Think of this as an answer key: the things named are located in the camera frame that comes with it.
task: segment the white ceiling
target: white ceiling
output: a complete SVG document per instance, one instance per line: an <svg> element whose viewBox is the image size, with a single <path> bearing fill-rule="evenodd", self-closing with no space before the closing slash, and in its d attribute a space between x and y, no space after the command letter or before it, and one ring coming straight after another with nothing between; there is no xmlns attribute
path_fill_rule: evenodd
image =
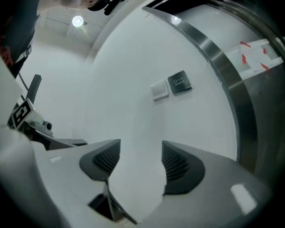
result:
<svg viewBox="0 0 285 228"><path fill-rule="evenodd" d="M120 3L114 12L121 8L125 2ZM87 24L78 28L74 27L72 18L76 15L81 15ZM40 14L37 28L54 31L63 37L68 37L92 47L98 35L113 15L114 13L106 16L103 10L92 12L86 9L73 10L56 7Z"/></svg>

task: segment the light bulb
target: light bulb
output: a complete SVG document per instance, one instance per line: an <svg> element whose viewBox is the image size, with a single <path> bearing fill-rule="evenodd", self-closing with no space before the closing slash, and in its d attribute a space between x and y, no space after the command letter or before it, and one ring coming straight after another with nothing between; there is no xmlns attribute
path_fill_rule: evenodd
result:
<svg viewBox="0 0 285 228"><path fill-rule="evenodd" d="M84 19L83 19L81 16L75 16L75 17L72 19L72 24L73 24L75 27L82 26L83 23L84 23Z"/></svg>

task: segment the white label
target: white label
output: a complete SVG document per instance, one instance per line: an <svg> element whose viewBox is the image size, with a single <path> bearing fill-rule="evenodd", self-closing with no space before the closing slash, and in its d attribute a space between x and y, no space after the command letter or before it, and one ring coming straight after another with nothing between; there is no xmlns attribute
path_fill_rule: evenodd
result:
<svg viewBox="0 0 285 228"><path fill-rule="evenodd" d="M56 157L53 157L53 158L51 158L51 159L49 159L52 163L55 163L55 162L57 162L57 161L61 161L62 160L62 158L60 157L60 156L56 156Z"/></svg>

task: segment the white panel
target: white panel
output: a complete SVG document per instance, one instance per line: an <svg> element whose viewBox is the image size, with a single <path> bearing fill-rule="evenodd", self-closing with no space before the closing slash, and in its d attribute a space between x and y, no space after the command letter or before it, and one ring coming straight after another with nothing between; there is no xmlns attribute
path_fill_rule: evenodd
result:
<svg viewBox="0 0 285 228"><path fill-rule="evenodd" d="M192 91L153 102L150 86L181 70ZM89 82L84 139L121 139L110 190L136 220L162 200L162 140L236 158L233 115L212 68L184 36L141 8L103 44Z"/></svg>

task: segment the white wall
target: white wall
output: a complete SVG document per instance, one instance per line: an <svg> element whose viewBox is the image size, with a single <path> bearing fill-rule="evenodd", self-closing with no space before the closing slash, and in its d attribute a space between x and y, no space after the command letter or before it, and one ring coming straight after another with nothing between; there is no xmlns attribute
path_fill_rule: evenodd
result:
<svg viewBox="0 0 285 228"><path fill-rule="evenodd" d="M193 90L153 102L150 86L181 70ZM141 8L130 13L98 51L90 84L85 139L121 139L110 191L136 220L162 200L162 140L235 160L234 119L212 68L184 36Z"/></svg>
<svg viewBox="0 0 285 228"><path fill-rule="evenodd" d="M67 38L37 30L32 53L20 71L28 87L35 74L41 75L34 105L53 124L56 138L81 137L82 87L87 81L83 64L89 50ZM19 77L16 81L23 86Z"/></svg>

